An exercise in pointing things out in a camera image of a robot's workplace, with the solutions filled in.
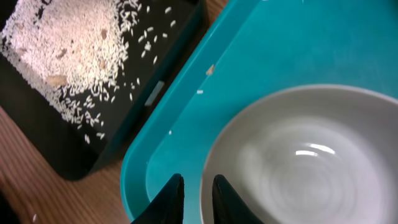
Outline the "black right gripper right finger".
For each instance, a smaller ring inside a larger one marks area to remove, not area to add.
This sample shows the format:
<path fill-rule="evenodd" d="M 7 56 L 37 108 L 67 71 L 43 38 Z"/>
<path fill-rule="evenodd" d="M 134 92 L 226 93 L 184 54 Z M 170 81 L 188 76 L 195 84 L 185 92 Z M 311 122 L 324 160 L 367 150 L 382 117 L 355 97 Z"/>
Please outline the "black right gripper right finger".
<path fill-rule="evenodd" d="M 262 224 L 221 174 L 212 185 L 214 224 Z"/>

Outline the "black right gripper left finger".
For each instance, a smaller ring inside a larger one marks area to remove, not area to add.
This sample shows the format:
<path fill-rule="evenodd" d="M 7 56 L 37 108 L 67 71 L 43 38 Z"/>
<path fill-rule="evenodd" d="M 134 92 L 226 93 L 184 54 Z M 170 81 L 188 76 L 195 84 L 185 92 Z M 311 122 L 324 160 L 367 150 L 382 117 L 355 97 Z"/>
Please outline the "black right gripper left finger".
<path fill-rule="evenodd" d="M 174 174 L 131 224 L 182 224 L 184 198 L 184 179 Z"/>

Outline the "white bowl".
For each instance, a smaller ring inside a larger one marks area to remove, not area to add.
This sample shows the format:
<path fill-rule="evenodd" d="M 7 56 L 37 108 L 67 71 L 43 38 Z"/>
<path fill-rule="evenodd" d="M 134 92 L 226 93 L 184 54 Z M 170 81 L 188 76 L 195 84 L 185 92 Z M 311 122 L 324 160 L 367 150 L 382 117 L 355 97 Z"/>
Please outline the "white bowl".
<path fill-rule="evenodd" d="M 278 91 L 238 113 L 203 168 L 200 210 L 223 175 L 267 223 L 396 223 L 397 100 L 344 85 Z"/>

